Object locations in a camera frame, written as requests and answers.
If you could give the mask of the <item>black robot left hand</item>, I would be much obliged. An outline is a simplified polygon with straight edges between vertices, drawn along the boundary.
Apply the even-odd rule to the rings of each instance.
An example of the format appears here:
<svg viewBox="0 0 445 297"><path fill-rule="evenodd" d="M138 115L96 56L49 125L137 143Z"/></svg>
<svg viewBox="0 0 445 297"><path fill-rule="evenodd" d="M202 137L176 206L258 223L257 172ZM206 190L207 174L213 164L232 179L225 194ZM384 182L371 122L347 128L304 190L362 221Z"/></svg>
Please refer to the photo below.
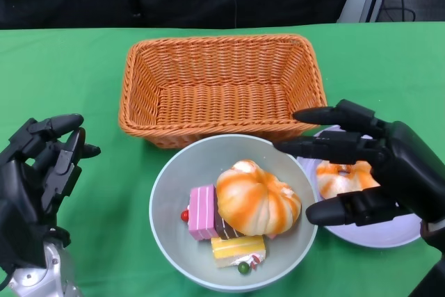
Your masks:
<svg viewBox="0 0 445 297"><path fill-rule="evenodd" d="M80 160L101 152L86 143L83 121L76 113L30 118L1 152L1 198L17 210L13 222L21 230L70 242L69 232L57 225L58 210L80 177Z"/></svg>

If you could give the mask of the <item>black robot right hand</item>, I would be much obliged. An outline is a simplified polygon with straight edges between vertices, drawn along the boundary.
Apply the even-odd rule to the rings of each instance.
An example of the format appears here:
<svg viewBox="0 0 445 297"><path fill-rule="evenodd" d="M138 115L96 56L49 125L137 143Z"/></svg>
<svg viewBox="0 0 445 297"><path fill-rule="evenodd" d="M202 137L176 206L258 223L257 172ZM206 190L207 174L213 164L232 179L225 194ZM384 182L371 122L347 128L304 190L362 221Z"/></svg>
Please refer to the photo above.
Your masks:
<svg viewBox="0 0 445 297"><path fill-rule="evenodd" d="M333 107L297 111L293 117L341 129L275 142L277 150L336 164L366 161L379 184L311 205L306 210L310 223L363 226L410 213L426 223L444 219L444 164L405 123L385 122L374 111L346 99Z"/></svg>

